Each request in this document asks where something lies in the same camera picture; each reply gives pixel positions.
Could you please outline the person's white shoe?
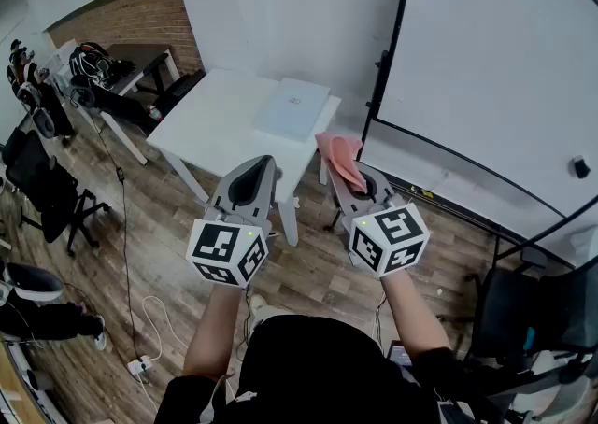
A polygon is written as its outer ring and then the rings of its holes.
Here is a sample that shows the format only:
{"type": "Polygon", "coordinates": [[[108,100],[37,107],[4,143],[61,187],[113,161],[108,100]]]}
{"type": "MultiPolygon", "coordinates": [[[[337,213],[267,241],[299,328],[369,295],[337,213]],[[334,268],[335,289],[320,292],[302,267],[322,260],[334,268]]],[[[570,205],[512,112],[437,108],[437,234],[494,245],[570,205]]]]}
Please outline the person's white shoe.
{"type": "Polygon", "coordinates": [[[253,294],[249,299],[249,311],[251,316],[251,328],[261,324],[263,321],[278,316],[281,310],[267,303],[260,294],[253,294]]]}

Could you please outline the whiteboard on black stand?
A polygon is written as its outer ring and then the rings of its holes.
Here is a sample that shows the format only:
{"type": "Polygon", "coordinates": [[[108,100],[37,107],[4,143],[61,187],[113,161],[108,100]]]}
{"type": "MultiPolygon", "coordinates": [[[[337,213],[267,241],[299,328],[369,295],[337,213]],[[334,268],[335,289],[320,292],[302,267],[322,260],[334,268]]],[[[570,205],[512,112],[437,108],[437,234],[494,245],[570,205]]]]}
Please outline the whiteboard on black stand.
{"type": "Polygon", "coordinates": [[[362,159],[580,265],[598,253],[598,5],[404,0],[362,159]],[[590,174],[579,179],[572,160],[590,174]]]}

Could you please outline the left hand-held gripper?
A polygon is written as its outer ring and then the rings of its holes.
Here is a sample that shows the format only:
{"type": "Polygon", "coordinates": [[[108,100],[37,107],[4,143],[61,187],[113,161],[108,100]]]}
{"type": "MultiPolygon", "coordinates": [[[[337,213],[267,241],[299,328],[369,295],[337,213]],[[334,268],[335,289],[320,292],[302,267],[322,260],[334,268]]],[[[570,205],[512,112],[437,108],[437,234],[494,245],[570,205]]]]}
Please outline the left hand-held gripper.
{"type": "Polygon", "coordinates": [[[221,179],[186,251],[204,280],[244,289],[255,277],[274,241],[269,214],[280,177],[274,157],[262,155],[221,179]]]}

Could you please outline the black padded office chair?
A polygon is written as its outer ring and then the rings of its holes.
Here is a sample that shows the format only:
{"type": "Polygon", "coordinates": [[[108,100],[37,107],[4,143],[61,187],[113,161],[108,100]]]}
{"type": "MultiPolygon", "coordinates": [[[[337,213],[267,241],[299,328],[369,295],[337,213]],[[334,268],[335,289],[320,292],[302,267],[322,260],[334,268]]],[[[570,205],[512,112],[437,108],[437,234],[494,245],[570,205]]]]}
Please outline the black padded office chair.
{"type": "Polygon", "coordinates": [[[157,98],[150,105],[156,106],[163,115],[163,118],[187,95],[191,89],[200,82],[206,75],[203,69],[196,70],[193,74],[184,74],[178,79],[175,79],[173,83],[166,88],[164,86],[162,76],[159,70],[159,65],[164,63],[167,58],[167,54],[163,53],[154,61],[152,61],[148,67],[144,69],[145,75],[150,75],[154,81],[155,87],[148,88],[145,86],[138,86],[138,89],[142,92],[147,92],[156,95],[157,98]]]}

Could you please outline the white desk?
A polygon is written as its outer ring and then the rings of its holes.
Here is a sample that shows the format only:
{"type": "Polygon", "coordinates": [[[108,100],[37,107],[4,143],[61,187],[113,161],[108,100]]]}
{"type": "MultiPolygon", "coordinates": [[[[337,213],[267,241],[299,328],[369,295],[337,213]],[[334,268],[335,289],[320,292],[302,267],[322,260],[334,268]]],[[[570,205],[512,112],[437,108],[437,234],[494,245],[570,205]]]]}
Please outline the white desk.
{"type": "MultiPolygon", "coordinates": [[[[70,69],[68,67],[68,58],[74,51],[77,43],[74,39],[67,41],[60,48],[55,49],[44,63],[52,73],[52,78],[58,80],[60,92],[67,95],[70,84],[67,82],[70,79],[70,69]]],[[[171,47],[165,44],[113,44],[107,48],[107,53],[114,59],[126,60],[133,62],[135,68],[127,77],[120,79],[115,86],[110,90],[117,95],[124,96],[129,91],[136,92],[139,89],[137,83],[147,75],[154,76],[154,82],[158,93],[164,90],[162,78],[158,67],[165,64],[171,78],[176,81],[180,78],[180,73],[175,64],[171,47]]],[[[93,122],[93,118],[99,115],[105,125],[107,125],[123,143],[123,145],[133,154],[141,165],[147,163],[147,158],[135,146],[134,142],[129,138],[126,132],[121,128],[120,124],[115,118],[107,112],[92,112],[89,113],[86,107],[73,106],[79,115],[85,119],[90,127],[99,132],[100,129],[93,122]]]]}

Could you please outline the small black screen device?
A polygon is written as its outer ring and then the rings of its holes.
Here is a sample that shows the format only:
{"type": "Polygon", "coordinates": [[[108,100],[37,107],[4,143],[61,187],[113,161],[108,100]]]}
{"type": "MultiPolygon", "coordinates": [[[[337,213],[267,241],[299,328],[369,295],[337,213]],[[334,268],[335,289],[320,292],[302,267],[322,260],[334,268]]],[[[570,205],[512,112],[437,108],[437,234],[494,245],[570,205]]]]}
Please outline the small black screen device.
{"type": "Polygon", "coordinates": [[[412,361],[400,340],[393,340],[391,342],[387,352],[387,359],[404,368],[412,366],[412,361]]]}

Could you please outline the pink knitted cloth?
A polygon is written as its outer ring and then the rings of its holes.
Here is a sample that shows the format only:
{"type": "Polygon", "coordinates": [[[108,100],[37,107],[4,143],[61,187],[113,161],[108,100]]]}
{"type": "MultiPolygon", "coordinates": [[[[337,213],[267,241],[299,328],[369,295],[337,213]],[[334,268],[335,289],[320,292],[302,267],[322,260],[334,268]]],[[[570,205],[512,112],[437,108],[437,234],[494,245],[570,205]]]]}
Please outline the pink knitted cloth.
{"type": "Polygon", "coordinates": [[[363,142],[359,138],[332,133],[315,134],[315,139],[327,165],[344,178],[353,191],[366,193],[366,180],[356,165],[363,142]]]}

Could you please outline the black mesh office chair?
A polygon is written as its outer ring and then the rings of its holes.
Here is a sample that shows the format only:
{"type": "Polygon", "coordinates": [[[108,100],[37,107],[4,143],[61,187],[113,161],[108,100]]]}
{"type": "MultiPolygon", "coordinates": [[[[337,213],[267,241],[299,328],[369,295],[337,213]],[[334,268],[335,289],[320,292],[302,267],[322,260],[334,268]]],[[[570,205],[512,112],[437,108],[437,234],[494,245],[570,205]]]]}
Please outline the black mesh office chair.
{"type": "Polygon", "coordinates": [[[91,247],[100,248],[85,219],[100,210],[107,212],[110,206],[99,202],[91,191],[78,187],[78,180],[48,154],[36,131],[14,129],[2,147],[1,158],[7,180],[24,194],[40,216],[40,221],[35,221],[22,214],[20,224],[40,230],[49,244],[69,231],[66,252],[71,257],[75,255],[72,245],[78,233],[91,247]]]}

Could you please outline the person's left forearm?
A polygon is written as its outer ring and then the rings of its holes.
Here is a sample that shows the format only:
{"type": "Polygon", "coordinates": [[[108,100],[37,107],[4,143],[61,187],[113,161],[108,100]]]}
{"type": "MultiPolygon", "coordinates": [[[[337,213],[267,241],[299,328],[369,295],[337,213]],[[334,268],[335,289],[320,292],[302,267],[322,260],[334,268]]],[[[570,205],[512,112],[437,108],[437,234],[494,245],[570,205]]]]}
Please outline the person's left forearm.
{"type": "Polygon", "coordinates": [[[183,365],[184,375],[218,381],[227,373],[242,289],[215,285],[201,316],[183,365]]]}

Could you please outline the long black padded seat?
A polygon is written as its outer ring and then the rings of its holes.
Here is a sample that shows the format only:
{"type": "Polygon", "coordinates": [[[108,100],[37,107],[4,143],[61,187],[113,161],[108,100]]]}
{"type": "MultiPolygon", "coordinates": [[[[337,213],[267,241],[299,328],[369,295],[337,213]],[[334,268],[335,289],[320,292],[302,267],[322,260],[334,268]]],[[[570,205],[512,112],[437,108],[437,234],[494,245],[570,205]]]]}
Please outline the long black padded seat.
{"type": "Polygon", "coordinates": [[[106,112],[116,119],[130,122],[138,126],[145,135],[149,135],[158,125],[158,121],[138,101],[98,87],[86,76],[73,76],[70,84],[69,98],[73,104],[106,112]]]}

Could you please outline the black backpack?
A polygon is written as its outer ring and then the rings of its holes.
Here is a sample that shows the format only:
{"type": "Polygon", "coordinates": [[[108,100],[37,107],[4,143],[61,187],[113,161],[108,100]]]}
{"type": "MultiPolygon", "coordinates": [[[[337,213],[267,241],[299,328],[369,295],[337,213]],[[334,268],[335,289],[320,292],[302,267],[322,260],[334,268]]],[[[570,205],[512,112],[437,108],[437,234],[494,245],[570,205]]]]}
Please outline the black backpack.
{"type": "Polygon", "coordinates": [[[85,76],[102,88],[108,86],[111,64],[112,59],[107,52],[93,42],[79,44],[69,57],[69,67],[73,76],[85,76]]]}

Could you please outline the person's black shirt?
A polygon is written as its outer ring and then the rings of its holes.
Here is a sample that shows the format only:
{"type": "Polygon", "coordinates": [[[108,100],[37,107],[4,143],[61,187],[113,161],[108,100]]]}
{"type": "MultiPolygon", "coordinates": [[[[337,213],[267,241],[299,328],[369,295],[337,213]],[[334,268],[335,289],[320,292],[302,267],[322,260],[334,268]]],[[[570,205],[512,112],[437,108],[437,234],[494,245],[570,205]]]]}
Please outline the person's black shirt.
{"type": "Polygon", "coordinates": [[[503,424],[504,417],[445,348],[419,354],[409,369],[373,339],[338,320],[281,315],[249,339],[236,398],[215,381],[170,381],[154,424],[503,424]]]}

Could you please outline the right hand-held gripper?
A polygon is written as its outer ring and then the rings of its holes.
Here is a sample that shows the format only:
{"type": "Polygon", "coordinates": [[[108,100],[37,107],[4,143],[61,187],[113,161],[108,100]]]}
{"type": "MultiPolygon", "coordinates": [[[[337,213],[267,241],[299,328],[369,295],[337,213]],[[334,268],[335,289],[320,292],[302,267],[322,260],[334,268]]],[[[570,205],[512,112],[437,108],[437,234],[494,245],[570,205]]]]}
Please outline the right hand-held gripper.
{"type": "Polygon", "coordinates": [[[394,193],[376,168],[357,163],[366,182],[366,192],[357,192],[358,200],[332,163],[326,166],[342,214],[341,239],[353,266],[383,277],[417,264],[430,232],[416,206],[394,193]]]}

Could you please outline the white power strip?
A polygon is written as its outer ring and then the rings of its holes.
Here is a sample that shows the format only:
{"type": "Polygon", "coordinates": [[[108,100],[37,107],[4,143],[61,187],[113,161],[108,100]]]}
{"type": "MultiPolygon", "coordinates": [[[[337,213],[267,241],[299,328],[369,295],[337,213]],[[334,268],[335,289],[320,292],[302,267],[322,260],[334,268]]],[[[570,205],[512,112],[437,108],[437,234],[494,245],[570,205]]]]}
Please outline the white power strip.
{"type": "Polygon", "coordinates": [[[142,355],[127,364],[127,369],[132,376],[138,376],[152,367],[153,359],[148,355],[142,355]]]}

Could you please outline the person's right forearm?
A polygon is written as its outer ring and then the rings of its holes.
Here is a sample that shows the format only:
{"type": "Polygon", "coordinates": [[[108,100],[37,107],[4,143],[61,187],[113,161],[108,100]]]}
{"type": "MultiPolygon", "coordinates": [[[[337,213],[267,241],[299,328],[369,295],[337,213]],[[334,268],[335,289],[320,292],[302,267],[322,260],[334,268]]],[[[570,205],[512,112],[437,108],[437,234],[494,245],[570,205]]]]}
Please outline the person's right forearm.
{"type": "Polygon", "coordinates": [[[450,348],[447,333],[406,271],[383,276],[380,281],[396,330],[411,359],[430,350],[450,348]]]}

